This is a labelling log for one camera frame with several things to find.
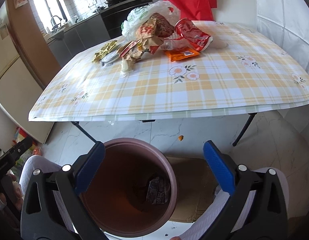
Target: refrigerator door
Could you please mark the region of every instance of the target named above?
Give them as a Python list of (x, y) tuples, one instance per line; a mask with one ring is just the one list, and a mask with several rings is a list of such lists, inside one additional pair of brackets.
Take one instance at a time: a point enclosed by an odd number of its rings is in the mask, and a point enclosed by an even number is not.
[(21, 58), (0, 78), (1, 109), (26, 133), (45, 143), (53, 122), (28, 121), (29, 112), (42, 92)]
[(19, 55), (6, 25), (0, 27), (0, 77), (18, 59)]

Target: metal screw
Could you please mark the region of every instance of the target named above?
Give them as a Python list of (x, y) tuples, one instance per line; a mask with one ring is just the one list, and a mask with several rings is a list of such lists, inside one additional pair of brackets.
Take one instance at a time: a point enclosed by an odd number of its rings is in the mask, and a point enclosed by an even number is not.
[(64, 165), (63, 167), (62, 167), (62, 170), (63, 171), (69, 171), (71, 169), (71, 165), (69, 165), (69, 164), (66, 164), (66, 165)]
[(247, 170), (246, 165), (243, 165), (243, 164), (240, 164), (240, 165), (238, 166), (238, 168), (239, 168), (240, 171), (246, 171), (246, 170)]
[(40, 170), (39, 169), (36, 169), (33, 171), (33, 175), (39, 175), (40, 174)]
[(275, 172), (274, 169), (269, 169), (269, 173), (270, 173), (271, 175), (275, 175), (275, 174), (276, 174), (276, 172)]

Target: cardboard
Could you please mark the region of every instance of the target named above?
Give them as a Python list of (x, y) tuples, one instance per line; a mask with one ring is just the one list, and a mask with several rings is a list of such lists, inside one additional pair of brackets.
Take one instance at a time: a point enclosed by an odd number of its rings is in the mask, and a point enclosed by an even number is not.
[(193, 223), (211, 205), (218, 183), (203, 159), (166, 156), (176, 175), (178, 199), (170, 221)]

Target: orange packet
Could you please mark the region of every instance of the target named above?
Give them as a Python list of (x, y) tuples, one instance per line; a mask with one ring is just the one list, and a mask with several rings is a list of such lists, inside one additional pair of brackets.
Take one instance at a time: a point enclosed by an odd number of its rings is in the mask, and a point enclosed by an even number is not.
[(188, 57), (197, 56), (200, 54), (196, 50), (191, 49), (189, 47), (178, 49), (178, 50), (166, 50), (164, 53), (170, 58), (171, 62), (185, 59)]

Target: table leg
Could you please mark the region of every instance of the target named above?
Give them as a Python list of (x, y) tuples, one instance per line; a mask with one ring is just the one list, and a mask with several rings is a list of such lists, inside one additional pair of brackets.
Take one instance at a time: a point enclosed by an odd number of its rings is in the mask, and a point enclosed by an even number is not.
[(239, 136), (236, 138), (236, 140), (234, 141), (234, 143), (232, 143), (232, 146), (236, 146), (237, 143), (240, 141), (241, 137), (244, 135), (244, 133), (246, 132), (246, 130), (248, 129), (249, 125), (251, 124), (253, 118), (256, 116), (257, 113), (251, 113), (249, 114), (249, 118), (246, 122), (246, 124), (244, 125), (244, 127), (242, 128)]
[(81, 132), (83, 132), (91, 141), (93, 141), (94, 143), (97, 142), (96, 139), (94, 139), (90, 134), (87, 133), (86, 130), (84, 130), (80, 125), (79, 122), (71, 122), (74, 126), (76, 126)]

